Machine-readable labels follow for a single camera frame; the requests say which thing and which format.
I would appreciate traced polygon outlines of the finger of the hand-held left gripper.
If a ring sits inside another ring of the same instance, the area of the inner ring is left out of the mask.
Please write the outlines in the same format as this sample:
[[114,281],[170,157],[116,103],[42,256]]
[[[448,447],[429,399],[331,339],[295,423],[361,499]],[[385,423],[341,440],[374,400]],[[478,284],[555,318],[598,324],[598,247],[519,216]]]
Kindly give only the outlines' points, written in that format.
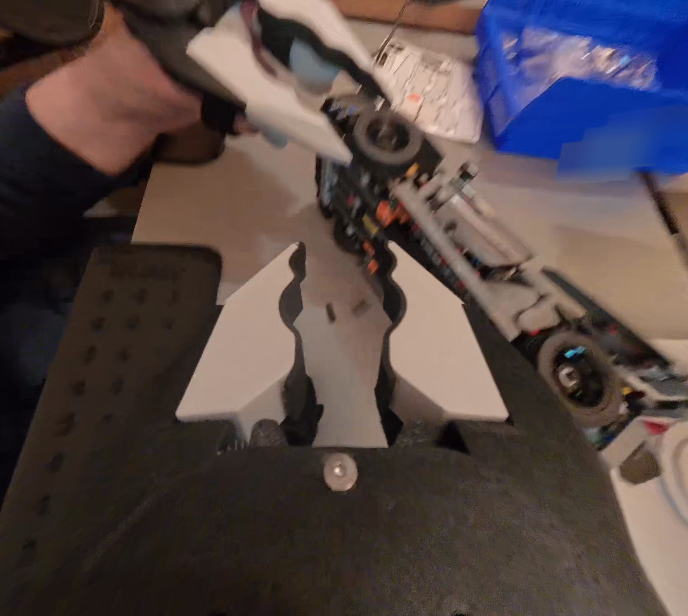
[[309,148],[333,162],[349,165],[351,150],[316,101],[331,90],[341,68],[295,40],[288,64],[263,48],[245,10],[235,6],[214,27],[196,35],[186,48],[195,63],[245,106],[246,120],[267,142]]
[[331,0],[255,0],[262,45],[298,83],[318,94],[340,72],[371,97],[388,97],[371,54]]

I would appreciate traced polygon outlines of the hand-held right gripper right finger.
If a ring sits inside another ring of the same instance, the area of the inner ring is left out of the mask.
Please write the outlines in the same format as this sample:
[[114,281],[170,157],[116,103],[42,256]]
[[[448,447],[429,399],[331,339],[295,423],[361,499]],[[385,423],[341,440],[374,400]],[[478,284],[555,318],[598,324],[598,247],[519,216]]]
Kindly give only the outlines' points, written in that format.
[[395,242],[378,253],[383,335],[375,387],[401,423],[504,422],[508,410],[464,304]]

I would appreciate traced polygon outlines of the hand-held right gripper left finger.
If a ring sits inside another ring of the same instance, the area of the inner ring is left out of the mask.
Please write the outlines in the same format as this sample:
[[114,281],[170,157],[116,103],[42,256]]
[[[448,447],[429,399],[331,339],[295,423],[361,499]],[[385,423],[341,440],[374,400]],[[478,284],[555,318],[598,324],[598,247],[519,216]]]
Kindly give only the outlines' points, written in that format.
[[281,423],[287,383],[305,376],[295,322],[305,245],[294,242],[229,296],[177,409],[180,422]]

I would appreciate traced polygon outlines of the partly built lego car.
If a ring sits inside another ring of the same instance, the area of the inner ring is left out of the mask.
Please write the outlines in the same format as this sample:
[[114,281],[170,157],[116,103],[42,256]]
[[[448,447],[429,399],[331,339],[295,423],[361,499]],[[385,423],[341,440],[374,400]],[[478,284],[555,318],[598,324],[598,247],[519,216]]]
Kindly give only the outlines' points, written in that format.
[[352,129],[367,110],[391,110],[362,93],[327,98],[321,112],[351,150],[348,166],[318,155],[318,207],[337,245],[379,280],[378,253],[395,242],[464,302],[478,304],[538,371],[603,451],[645,415],[687,418],[687,376],[622,321],[535,255],[481,201],[467,162],[454,175],[426,137],[404,171],[357,153]]

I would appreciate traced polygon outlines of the black lego wheel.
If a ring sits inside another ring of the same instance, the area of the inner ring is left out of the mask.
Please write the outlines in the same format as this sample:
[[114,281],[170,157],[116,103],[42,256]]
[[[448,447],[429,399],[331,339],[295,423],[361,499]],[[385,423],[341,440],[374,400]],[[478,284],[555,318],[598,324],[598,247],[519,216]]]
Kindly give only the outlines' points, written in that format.
[[390,110],[361,112],[351,137],[352,146],[369,163],[397,171],[416,161],[425,140],[417,126]]

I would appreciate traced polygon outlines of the person's left forearm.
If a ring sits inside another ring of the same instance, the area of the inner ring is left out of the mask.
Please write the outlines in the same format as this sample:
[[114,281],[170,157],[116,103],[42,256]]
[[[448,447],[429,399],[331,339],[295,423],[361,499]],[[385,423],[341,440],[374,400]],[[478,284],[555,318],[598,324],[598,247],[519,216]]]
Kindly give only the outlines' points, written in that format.
[[1,99],[1,263],[57,250],[86,230],[84,213],[152,167],[149,152],[109,176],[61,146],[31,116],[27,87]]

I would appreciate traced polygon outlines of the person's left hand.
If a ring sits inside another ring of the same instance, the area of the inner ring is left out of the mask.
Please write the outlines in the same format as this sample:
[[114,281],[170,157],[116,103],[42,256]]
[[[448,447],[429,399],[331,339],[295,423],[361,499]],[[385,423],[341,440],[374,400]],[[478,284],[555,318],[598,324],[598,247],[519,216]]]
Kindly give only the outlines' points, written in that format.
[[109,9],[106,32],[82,54],[35,82],[25,93],[34,120],[102,174],[124,173],[167,136],[168,157],[201,162],[221,150],[218,132],[201,122],[200,96],[167,76]]

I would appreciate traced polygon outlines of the black perforated office chair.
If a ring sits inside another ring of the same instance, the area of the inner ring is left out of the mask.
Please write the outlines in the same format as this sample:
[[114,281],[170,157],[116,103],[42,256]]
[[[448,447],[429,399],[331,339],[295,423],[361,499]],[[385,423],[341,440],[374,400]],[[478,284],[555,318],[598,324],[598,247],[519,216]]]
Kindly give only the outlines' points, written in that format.
[[2,615],[181,615],[212,544],[223,425],[177,421],[218,317],[219,258],[97,249],[1,511]]

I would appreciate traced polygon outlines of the white sticker sheet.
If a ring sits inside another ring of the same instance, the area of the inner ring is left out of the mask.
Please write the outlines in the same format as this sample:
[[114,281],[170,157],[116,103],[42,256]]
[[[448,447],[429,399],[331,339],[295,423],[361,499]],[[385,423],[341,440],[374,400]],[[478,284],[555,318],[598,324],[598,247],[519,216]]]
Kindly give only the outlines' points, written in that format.
[[395,38],[374,62],[394,111],[432,137],[478,142],[484,110],[469,64]]

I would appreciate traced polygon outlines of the blue plastic bin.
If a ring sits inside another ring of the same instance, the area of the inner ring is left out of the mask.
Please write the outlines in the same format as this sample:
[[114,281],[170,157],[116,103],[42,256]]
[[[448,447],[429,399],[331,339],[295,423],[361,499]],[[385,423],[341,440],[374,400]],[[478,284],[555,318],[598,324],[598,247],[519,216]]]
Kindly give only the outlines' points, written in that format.
[[[650,53],[652,90],[564,78],[540,89],[513,73],[501,34],[525,27]],[[562,174],[687,172],[687,0],[488,0],[477,82],[496,149],[559,161]]]

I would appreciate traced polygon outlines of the clear plastic bags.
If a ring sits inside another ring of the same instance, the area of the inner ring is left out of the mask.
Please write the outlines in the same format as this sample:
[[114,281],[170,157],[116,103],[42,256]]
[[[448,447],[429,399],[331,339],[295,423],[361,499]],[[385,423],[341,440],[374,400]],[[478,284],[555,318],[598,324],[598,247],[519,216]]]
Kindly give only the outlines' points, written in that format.
[[501,42],[513,73],[528,87],[545,89],[564,78],[639,90],[658,86],[655,57],[633,47],[539,27],[502,33]]

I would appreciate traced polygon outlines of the white book stand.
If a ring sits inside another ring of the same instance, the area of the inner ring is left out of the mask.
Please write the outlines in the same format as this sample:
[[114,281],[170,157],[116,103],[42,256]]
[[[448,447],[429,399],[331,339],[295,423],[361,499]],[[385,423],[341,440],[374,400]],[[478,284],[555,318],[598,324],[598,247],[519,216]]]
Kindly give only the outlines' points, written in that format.
[[687,419],[636,418],[601,456],[650,583],[670,615],[686,615]]

